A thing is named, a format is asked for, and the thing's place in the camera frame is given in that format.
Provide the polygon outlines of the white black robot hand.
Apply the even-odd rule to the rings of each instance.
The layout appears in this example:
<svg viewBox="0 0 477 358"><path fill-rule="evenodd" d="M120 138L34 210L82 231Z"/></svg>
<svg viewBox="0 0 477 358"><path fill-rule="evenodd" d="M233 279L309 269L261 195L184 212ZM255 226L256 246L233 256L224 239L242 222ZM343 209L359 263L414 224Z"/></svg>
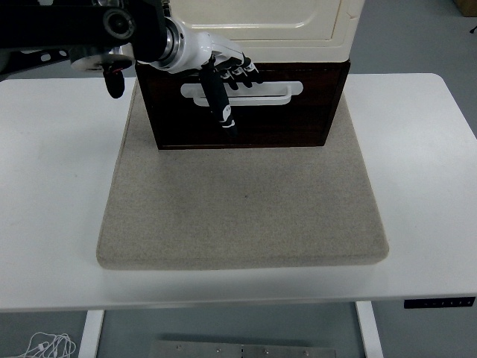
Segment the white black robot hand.
<svg viewBox="0 0 477 358"><path fill-rule="evenodd" d="M154 66L173 75L197 75L212 115L229 136L236 137L238 131L224 85L237 90L239 82L247 88L260 84L255 64L226 37L192 31L171 17L165 19L165 29L165 51Z"/></svg>

